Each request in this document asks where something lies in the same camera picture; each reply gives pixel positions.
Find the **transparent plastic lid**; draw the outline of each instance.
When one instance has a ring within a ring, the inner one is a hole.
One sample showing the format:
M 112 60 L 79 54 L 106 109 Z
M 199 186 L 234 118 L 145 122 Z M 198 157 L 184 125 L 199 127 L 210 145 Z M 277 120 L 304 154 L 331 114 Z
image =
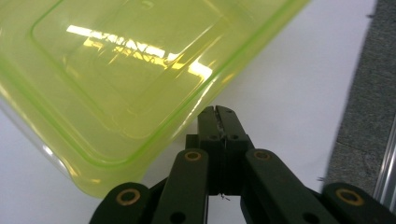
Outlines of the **transparent plastic lid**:
M 0 1 L 0 92 L 103 197 L 138 182 L 305 2 Z

